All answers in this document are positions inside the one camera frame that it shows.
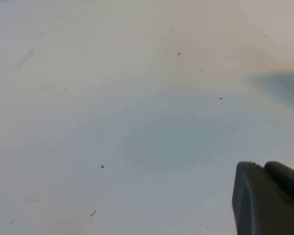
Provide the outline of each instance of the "black object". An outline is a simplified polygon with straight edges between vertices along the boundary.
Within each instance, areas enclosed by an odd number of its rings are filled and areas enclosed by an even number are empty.
[[[232,206],[238,235],[294,235],[294,170],[238,163]]]

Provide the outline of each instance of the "dust particle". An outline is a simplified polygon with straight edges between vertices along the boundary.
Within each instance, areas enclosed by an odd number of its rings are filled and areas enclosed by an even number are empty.
[[[97,210],[94,210],[94,212],[90,215],[90,217],[92,217],[92,216],[96,213],[96,211],[97,211]]]

